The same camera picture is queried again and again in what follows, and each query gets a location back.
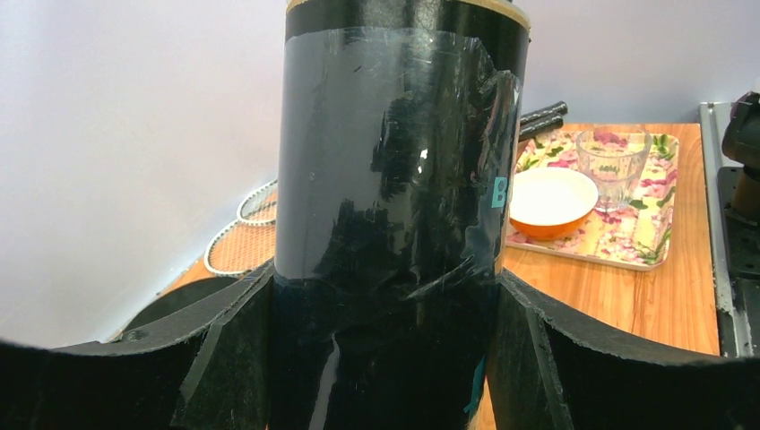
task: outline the black cylindrical tube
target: black cylindrical tube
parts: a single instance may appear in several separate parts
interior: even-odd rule
[[[289,6],[271,430],[472,420],[528,28],[498,0]]]
[[[731,208],[743,218],[760,221],[760,169],[744,166],[731,198]]]
[[[534,110],[520,117],[520,126],[527,125],[533,121],[548,117],[548,116],[562,116],[567,115],[567,103],[564,101],[558,101],[557,103],[547,106],[543,109]]]
[[[532,139],[541,133],[547,133],[562,128],[565,120],[559,114],[544,116],[536,121],[520,127],[520,142]]]

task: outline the floral tray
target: floral tray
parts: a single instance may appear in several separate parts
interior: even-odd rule
[[[516,171],[529,168],[577,168],[575,137],[580,132],[558,130],[531,140],[517,161]],[[610,214],[594,211],[572,236],[540,242],[506,226],[505,245],[569,258],[650,271],[665,262],[670,248],[678,139],[653,136],[652,151],[628,208]]]

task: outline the drinking glass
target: drinking glass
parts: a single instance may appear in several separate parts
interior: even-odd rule
[[[596,209],[625,209],[639,184],[652,136],[634,126],[603,126],[582,132],[575,142],[578,169],[599,187]]]

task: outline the bowl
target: bowl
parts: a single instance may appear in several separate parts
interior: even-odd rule
[[[532,168],[514,176],[509,222],[527,237],[572,235],[591,215],[599,188],[570,168]]]

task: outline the white wall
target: white wall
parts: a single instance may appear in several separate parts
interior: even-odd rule
[[[756,0],[518,0],[524,109],[695,120],[760,75]],[[104,340],[275,176],[281,0],[0,1],[0,338]]]
[[[757,0],[515,0],[532,20],[523,110],[575,122],[695,122],[760,76]]]
[[[275,177],[284,8],[0,1],[0,338],[108,338]]]

